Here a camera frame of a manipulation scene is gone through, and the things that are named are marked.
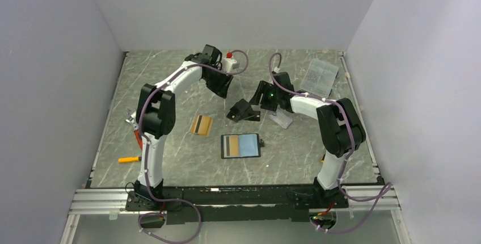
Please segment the black card stack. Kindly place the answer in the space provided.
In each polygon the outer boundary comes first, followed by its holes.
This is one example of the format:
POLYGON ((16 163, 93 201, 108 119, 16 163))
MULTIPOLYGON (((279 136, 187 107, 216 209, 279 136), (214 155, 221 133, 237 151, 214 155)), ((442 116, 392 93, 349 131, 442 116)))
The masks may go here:
POLYGON ((260 121, 260 111, 255 111, 248 101, 241 99, 230 108, 226 118, 236 123, 239 121, 260 121))

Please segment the gold VIP card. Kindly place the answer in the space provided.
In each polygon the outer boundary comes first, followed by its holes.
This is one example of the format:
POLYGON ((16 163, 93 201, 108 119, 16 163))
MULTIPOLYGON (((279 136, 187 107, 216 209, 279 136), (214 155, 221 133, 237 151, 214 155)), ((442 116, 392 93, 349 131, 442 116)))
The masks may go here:
POLYGON ((223 136, 222 146, 222 156, 224 158, 236 158, 240 156, 238 135, 223 136))

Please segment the black leather card holder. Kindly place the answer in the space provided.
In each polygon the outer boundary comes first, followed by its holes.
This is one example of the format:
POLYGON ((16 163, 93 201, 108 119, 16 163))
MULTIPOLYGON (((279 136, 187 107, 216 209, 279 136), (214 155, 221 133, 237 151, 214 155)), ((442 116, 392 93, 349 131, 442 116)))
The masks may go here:
POLYGON ((238 159, 238 158, 259 158, 261 157, 261 148, 264 147, 264 141, 260 138, 258 133, 246 134, 225 134, 221 136, 221 158, 222 159, 238 159), (222 138, 227 135, 239 136, 239 153, 240 156, 236 158, 224 158, 222 156, 222 138))

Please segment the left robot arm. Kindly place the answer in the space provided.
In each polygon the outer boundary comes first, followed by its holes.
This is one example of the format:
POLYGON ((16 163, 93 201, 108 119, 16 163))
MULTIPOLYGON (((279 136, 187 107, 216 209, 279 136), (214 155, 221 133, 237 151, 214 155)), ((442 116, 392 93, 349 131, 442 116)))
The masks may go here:
POLYGON ((238 68, 239 62, 231 53, 224 56, 216 47, 206 45, 202 52, 187 56, 166 79, 141 88, 136 123, 142 140, 142 165, 134 190, 147 209, 155 210, 163 202, 163 152, 176 122, 176 95, 203 80, 210 91, 225 99, 238 68))

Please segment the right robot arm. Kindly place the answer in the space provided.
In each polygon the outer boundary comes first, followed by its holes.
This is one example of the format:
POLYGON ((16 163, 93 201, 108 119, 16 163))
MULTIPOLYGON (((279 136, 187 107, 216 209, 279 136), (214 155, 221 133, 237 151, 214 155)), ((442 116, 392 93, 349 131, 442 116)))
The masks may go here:
POLYGON ((331 100, 294 91, 286 72, 271 73, 271 77, 272 82, 259 82, 249 103, 273 112, 281 108, 318 121, 326 153, 316 177, 320 187, 312 194, 317 206, 326 207, 335 198, 333 189, 340 186, 347 160, 365 142, 365 129, 350 99, 331 100))

